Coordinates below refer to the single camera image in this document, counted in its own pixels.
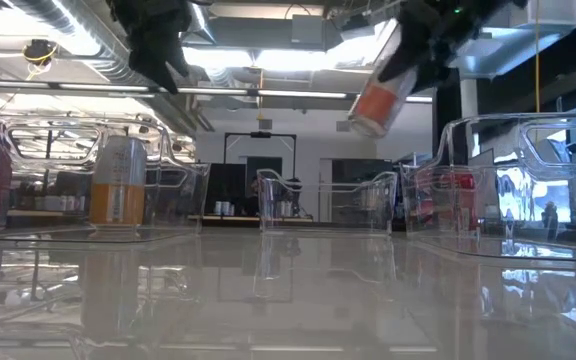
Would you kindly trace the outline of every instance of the metal frame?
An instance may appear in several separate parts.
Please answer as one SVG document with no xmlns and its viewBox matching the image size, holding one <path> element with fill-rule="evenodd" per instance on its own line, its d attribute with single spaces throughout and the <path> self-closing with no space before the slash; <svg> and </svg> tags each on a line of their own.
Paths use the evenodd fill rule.
<svg viewBox="0 0 576 360">
<path fill-rule="evenodd" d="M 154 98 L 168 91 L 159 86 L 90 84 L 65 81 L 0 80 L 0 92 L 22 94 L 78 95 Z M 178 87 L 179 94 L 212 96 L 287 97 L 303 99 L 355 100 L 357 93 L 330 91 L 273 90 L 248 88 Z"/>
<path fill-rule="evenodd" d="M 228 138 L 231 136 L 250 136 L 252 139 L 255 139 L 255 132 L 251 133 L 230 133 L 227 132 L 224 134 L 224 157 L 223 163 L 226 164 L 226 154 L 228 151 Z M 295 134 L 272 134 L 272 133 L 264 133 L 268 135 L 268 138 L 272 137 L 289 137 L 293 141 L 293 149 L 292 149 L 292 177 L 295 177 L 296 170 L 297 170 L 297 135 Z"/>
</svg>

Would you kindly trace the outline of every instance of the ceiling light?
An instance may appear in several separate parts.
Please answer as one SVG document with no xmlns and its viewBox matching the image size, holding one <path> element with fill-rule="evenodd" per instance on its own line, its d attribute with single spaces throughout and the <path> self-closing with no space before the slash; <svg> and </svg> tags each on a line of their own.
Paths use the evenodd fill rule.
<svg viewBox="0 0 576 360">
<path fill-rule="evenodd" d="M 317 71 L 328 67 L 326 53 L 301 50 L 264 50 L 255 65 L 275 71 Z"/>
<path fill-rule="evenodd" d="M 148 91 L 147 86 L 132 86 L 132 85 L 61 84 L 61 88 L 64 90 L 97 90 L 97 91 L 113 91 L 113 92 Z"/>
<path fill-rule="evenodd" d="M 108 93 L 110 97 L 118 97 L 118 98 L 140 98 L 140 99 L 152 99 L 155 97 L 155 94 L 131 94 L 131 93 Z"/>
<path fill-rule="evenodd" d="M 0 86 L 6 88 L 20 88 L 20 89 L 46 89 L 48 84 L 46 83 L 35 83 L 28 81 L 5 81 L 0 80 Z"/>
<path fill-rule="evenodd" d="M 346 99 L 345 93 L 319 92 L 319 91 L 289 91 L 289 90 L 259 90 L 260 96 L 288 96 L 317 99 Z"/>
<path fill-rule="evenodd" d="M 246 89 L 229 89 L 229 88 L 177 88 L 180 94 L 201 94 L 201 95 L 233 95 L 245 96 L 248 94 Z"/>
<path fill-rule="evenodd" d="M 184 57 L 190 65 L 203 68 L 228 68 L 252 66 L 252 58 L 247 51 L 223 49 L 195 49 L 185 47 Z"/>
<path fill-rule="evenodd" d="M 432 97 L 430 97 L 430 96 L 408 96 L 406 98 L 406 102 L 431 104 L 432 103 Z"/>
<path fill-rule="evenodd" d="M 374 34 L 350 38 L 326 53 L 331 68 L 373 64 L 397 27 L 394 19 L 374 26 Z"/>
</svg>

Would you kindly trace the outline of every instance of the person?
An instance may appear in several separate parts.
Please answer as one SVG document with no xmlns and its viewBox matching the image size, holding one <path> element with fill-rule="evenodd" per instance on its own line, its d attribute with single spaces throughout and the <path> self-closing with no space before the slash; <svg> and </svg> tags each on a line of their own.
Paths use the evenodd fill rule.
<svg viewBox="0 0 576 360">
<path fill-rule="evenodd" d="M 557 228 L 559 227 L 559 216 L 557 215 L 557 206 L 552 201 L 548 201 L 546 208 L 541 213 L 541 221 L 544 228 L 548 229 L 548 241 L 557 239 Z"/>
<path fill-rule="evenodd" d="M 248 216 L 257 216 L 259 213 L 259 180 L 253 176 L 250 183 L 251 196 L 246 199 L 244 211 Z"/>
</svg>

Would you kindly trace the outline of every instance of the robotic arm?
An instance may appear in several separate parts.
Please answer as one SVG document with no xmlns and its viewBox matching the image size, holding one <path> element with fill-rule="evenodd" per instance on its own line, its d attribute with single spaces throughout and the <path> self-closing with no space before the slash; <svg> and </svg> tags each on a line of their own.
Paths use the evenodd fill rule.
<svg viewBox="0 0 576 360">
<path fill-rule="evenodd" d="M 451 78 L 458 72 L 447 65 L 466 41 L 479 35 L 488 19 L 509 3 L 526 6 L 527 2 L 404 0 L 397 17 L 401 39 L 395 44 L 393 34 L 389 43 L 397 48 L 380 55 L 381 60 L 350 109 L 348 118 L 353 128 L 365 136 L 385 136 L 409 94 L 455 80 Z"/>
<path fill-rule="evenodd" d="M 456 51 L 476 38 L 485 24 L 502 7 L 514 3 L 525 7 L 528 0 L 407 0 L 398 21 L 401 43 L 378 74 L 387 82 L 417 67 L 413 93 L 449 79 L 447 68 Z"/>
</svg>

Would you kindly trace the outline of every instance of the beverage can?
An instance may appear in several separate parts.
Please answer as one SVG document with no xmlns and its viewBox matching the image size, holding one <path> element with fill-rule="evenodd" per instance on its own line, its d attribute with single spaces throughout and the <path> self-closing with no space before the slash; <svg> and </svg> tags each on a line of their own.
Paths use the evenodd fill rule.
<svg viewBox="0 0 576 360">
<path fill-rule="evenodd" d="M 387 59 L 395 53 L 401 42 L 399 28 L 386 42 L 379 59 L 375 61 L 375 70 L 348 114 L 352 127 L 368 137 L 381 138 L 388 133 L 417 82 L 416 67 L 401 73 L 394 79 L 379 81 L 379 74 L 388 63 Z"/>
<path fill-rule="evenodd" d="M 81 212 L 84 212 L 86 210 L 86 196 L 85 195 L 81 195 L 79 197 L 79 203 L 78 203 L 77 210 L 81 211 Z"/>
<path fill-rule="evenodd" d="M 68 196 L 62 195 L 59 197 L 59 211 L 68 210 Z"/>
<path fill-rule="evenodd" d="M 139 139 L 110 136 L 92 177 L 90 222 L 140 225 L 143 221 L 146 149 Z"/>
<path fill-rule="evenodd" d="M 221 202 L 221 215 L 223 216 L 230 215 L 230 203 L 228 201 Z"/>
<path fill-rule="evenodd" d="M 66 211 L 75 211 L 75 197 L 72 195 L 66 200 Z"/>
</svg>

